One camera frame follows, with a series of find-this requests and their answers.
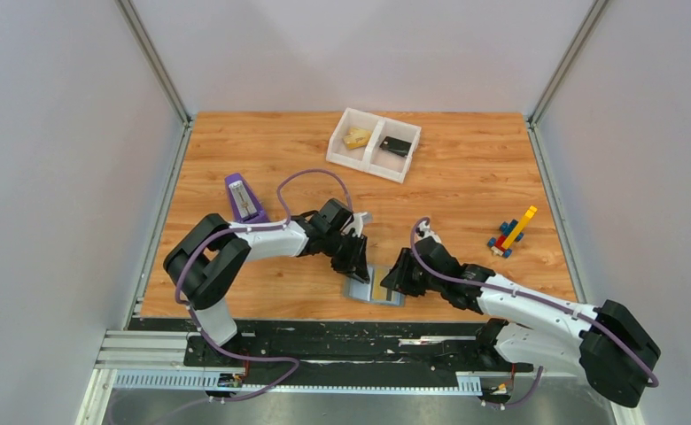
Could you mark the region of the gold credit card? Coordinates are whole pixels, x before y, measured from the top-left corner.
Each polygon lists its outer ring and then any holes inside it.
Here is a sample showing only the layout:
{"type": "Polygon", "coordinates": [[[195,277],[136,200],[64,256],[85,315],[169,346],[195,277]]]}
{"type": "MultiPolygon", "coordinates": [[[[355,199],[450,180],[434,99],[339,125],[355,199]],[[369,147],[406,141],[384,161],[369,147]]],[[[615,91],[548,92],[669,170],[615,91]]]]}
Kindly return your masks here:
{"type": "Polygon", "coordinates": [[[399,305],[400,301],[393,291],[380,286],[380,281],[389,270],[385,267],[374,267],[369,301],[380,305],[399,305]]]}

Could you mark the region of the grey card holder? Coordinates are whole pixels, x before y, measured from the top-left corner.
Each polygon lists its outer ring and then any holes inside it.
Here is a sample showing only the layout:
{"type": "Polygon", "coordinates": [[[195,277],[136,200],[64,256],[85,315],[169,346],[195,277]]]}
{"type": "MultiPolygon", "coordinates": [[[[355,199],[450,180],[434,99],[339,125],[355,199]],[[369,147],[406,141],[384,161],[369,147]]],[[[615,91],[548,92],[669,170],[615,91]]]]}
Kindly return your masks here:
{"type": "Polygon", "coordinates": [[[405,296],[381,285],[382,280],[389,274],[390,268],[368,264],[368,270],[370,281],[360,282],[353,278],[347,279],[343,287],[343,296],[372,305],[402,307],[405,304],[405,296]]]}

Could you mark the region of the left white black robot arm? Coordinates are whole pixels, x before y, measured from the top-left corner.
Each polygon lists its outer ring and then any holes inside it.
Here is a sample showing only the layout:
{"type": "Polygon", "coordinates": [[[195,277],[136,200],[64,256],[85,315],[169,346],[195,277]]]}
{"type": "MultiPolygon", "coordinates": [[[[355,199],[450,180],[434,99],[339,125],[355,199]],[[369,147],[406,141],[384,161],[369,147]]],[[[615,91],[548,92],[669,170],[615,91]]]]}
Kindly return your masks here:
{"type": "Polygon", "coordinates": [[[248,262],[278,257],[322,254],[331,268],[357,282],[370,281],[364,227],[368,212],[353,212],[332,198],[318,211],[267,223],[204,217],[166,256],[163,268],[175,285],[175,298],[188,307],[210,340],[207,354],[221,366],[234,364],[241,354],[237,325],[226,295],[248,262]]]}

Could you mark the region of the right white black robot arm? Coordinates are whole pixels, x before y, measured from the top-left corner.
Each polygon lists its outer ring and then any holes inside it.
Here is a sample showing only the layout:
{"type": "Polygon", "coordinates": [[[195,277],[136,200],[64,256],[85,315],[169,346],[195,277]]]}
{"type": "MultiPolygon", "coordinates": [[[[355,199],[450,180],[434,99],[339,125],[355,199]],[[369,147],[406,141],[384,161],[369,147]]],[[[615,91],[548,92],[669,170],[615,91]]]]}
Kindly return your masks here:
{"type": "Polygon", "coordinates": [[[580,304],[525,288],[491,268],[460,263],[429,237],[404,248],[381,285],[419,297],[432,290],[460,310],[487,314],[476,357],[487,369],[527,363],[586,379],[609,401],[636,407],[657,386],[661,350],[624,305],[580,304]]]}

